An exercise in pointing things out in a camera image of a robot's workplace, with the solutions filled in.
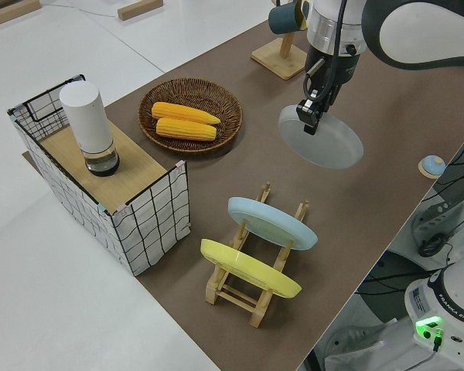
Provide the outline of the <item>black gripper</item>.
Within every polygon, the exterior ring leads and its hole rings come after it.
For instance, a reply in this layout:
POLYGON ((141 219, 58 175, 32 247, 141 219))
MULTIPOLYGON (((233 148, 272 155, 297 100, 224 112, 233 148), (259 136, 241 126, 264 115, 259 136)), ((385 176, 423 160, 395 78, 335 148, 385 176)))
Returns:
POLYGON ((306 93, 322 93, 326 86, 329 87, 325 96, 318 102, 304 99, 297 104, 296 112, 299 120, 304 124, 303 131, 314 135, 318 129, 319 119, 328 112, 345 83, 353 77, 360 55, 338 56, 335 68, 333 68, 333 56, 322 53, 313 46, 309 47, 305 61, 305 72, 323 59, 324 64, 309 79, 305 78, 304 91, 306 93))

